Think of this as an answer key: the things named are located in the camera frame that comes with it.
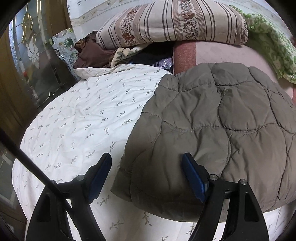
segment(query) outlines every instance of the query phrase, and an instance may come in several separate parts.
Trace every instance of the black rod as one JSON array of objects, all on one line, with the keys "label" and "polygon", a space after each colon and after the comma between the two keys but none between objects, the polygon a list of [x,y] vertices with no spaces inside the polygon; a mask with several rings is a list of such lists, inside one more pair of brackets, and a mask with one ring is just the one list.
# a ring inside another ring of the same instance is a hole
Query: black rod
[{"label": "black rod", "polygon": [[16,146],[16,144],[9,138],[9,136],[5,133],[5,131],[0,128],[0,141],[2,144],[9,150],[21,164],[23,164],[31,173],[33,173],[42,183],[52,191],[56,197],[60,198],[69,213],[70,217],[72,218],[73,210],[70,204],[65,199],[64,195],[61,191],[57,188],[55,184],[46,176],[38,166],[20,149]]}]

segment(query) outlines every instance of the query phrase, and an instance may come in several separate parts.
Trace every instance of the bed sheet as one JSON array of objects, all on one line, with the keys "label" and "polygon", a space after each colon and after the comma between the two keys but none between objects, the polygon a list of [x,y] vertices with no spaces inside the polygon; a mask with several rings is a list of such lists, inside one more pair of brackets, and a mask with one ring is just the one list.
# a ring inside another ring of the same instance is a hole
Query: bed sheet
[{"label": "bed sheet", "polygon": [[[112,156],[112,168],[91,209],[107,241],[185,241],[196,223],[166,220],[126,202],[110,192],[120,158],[142,108],[169,72],[139,64],[114,68],[76,70],[82,79],[53,100],[31,123],[21,149],[52,180],[71,181],[97,163],[104,152]],[[18,160],[12,181],[30,220],[44,185]],[[295,210],[291,203],[264,214],[270,240],[282,232]],[[220,240],[220,223],[214,240]],[[75,240],[78,231],[70,220]]]}]

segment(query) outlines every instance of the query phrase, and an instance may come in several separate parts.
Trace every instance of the metal screw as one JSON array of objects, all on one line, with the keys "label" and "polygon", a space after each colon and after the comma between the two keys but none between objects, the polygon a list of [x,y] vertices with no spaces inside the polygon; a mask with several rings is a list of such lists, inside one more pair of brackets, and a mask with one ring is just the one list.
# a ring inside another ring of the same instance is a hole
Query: metal screw
[{"label": "metal screw", "polygon": [[78,175],[77,177],[76,177],[76,180],[77,181],[82,181],[84,179],[84,175]]},{"label": "metal screw", "polygon": [[215,174],[211,174],[211,175],[210,175],[210,179],[211,179],[212,181],[216,181],[216,180],[218,179],[218,176],[215,175]]},{"label": "metal screw", "polygon": [[245,180],[245,179],[241,179],[241,180],[240,180],[240,183],[241,183],[242,185],[247,185],[247,184],[248,184],[247,180]]}]

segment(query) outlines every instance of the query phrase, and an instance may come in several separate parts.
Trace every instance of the green patterned fabric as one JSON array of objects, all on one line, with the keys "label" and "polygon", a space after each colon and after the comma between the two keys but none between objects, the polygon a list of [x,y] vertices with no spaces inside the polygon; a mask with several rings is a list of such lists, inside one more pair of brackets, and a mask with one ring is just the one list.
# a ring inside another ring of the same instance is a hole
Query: green patterned fabric
[{"label": "green patterned fabric", "polygon": [[245,14],[235,6],[246,20],[249,40],[246,45],[261,52],[277,73],[277,77],[296,84],[296,49],[275,25],[261,14]]}]

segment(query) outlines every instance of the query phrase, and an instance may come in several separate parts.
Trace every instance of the pink cushion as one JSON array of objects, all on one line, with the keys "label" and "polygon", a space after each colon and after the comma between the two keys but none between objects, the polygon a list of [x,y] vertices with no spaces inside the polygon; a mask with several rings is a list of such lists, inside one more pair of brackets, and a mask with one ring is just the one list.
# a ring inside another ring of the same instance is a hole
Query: pink cushion
[{"label": "pink cushion", "polygon": [[293,84],[280,78],[262,55],[245,45],[228,45],[217,42],[178,41],[174,47],[174,74],[181,73],[200,63],[242,63],[265,72],[293,98]]}]

